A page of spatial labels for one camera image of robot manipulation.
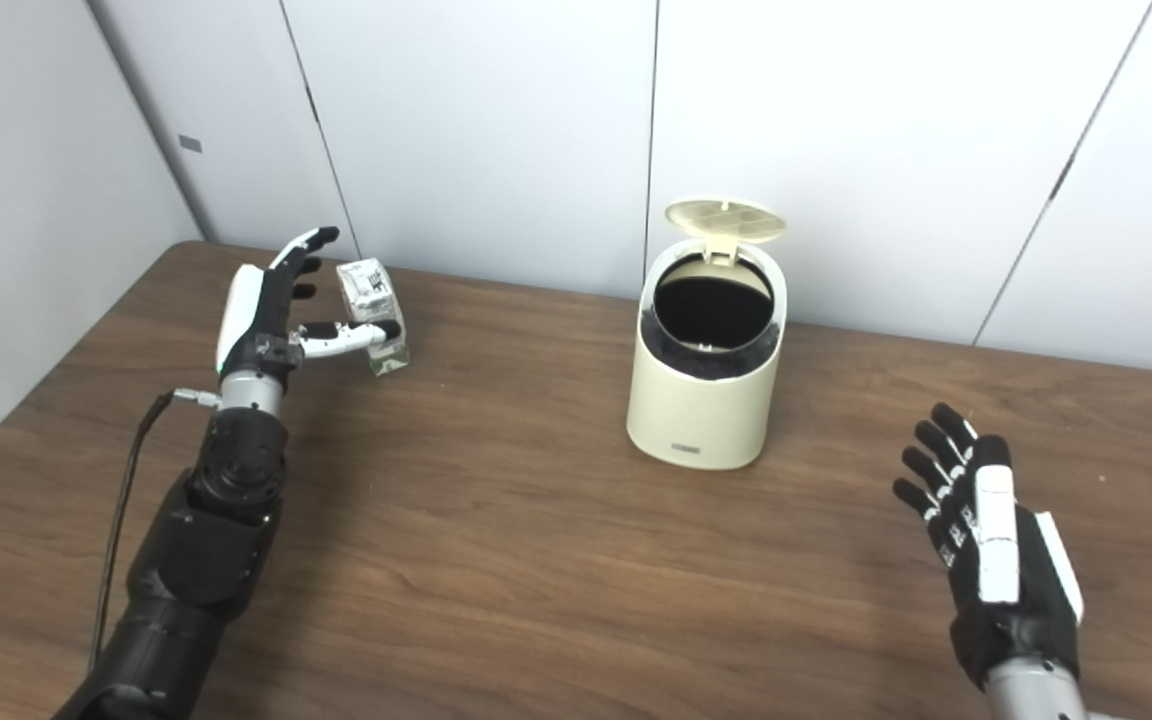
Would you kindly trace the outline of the white and black left hand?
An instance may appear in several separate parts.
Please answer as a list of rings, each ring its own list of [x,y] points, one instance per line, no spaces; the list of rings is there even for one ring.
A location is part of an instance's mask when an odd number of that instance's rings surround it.
[[[311,300],[316,291],[314,285],[302,281],[303,275],[320,270],[317,251],[338,241],[339,234],[334,225],[321,225],[289,241],[270,265],[238,266],[218,338],[220,379],[250,372],[285,382],[303,361],[353,353],[366,354],[374,376],[410,364],[396,286],[376,258],[335,270],[348,319],[291,324],[293,302]]]

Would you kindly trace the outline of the white and black right hand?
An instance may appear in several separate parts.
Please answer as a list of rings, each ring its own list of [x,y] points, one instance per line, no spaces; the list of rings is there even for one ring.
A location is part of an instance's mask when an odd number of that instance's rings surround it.
[[[978,688],[998,666],[1036,660],[1079,674],[1082,588],[1048,511],[1020,503],[1005,437],[938,402],[902,450],[918,482],[893,495],[919,516],[954,600],[952,647]]]

